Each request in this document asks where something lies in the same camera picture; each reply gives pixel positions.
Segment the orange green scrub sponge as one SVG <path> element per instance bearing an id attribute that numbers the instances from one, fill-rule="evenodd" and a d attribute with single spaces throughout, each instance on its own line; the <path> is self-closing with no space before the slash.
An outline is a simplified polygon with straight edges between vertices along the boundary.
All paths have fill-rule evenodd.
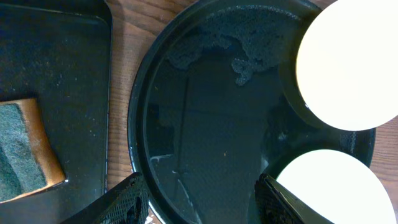
<path id="1" fill-rule="evenodd" d="M 37 100 L 1 102 L 1 203 L 39 193 L 65 180 Z"/>

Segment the yellow plate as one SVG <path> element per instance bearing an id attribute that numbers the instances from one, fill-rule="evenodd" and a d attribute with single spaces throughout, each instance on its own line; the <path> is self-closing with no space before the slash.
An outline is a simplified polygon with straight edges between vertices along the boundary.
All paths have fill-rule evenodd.
<path id="1" fill-rule="evenodd" d="M 310 24 L 296 78 L 305 105 L 347 131 L 397 116 L 397 0 L 338 0 Z"/>

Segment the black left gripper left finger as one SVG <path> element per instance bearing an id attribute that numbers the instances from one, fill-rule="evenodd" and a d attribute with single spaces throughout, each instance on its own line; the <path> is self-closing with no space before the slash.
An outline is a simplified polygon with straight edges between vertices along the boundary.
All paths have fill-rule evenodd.
<path id="1" fill-rule="evenodd" d="M 135 172 L 62 224 L 145 224 L 148 213 L 145 181 Z"/>

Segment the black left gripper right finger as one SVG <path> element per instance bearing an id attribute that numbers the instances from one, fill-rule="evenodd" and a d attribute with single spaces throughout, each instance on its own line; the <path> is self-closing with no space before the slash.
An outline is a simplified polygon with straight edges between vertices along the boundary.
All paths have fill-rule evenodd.
<path id="1" fill-rule="evenodd" d="M 254 186 L 254 195 L 261 223 L 332 224 L 269 174 L 260 175 Z"/>

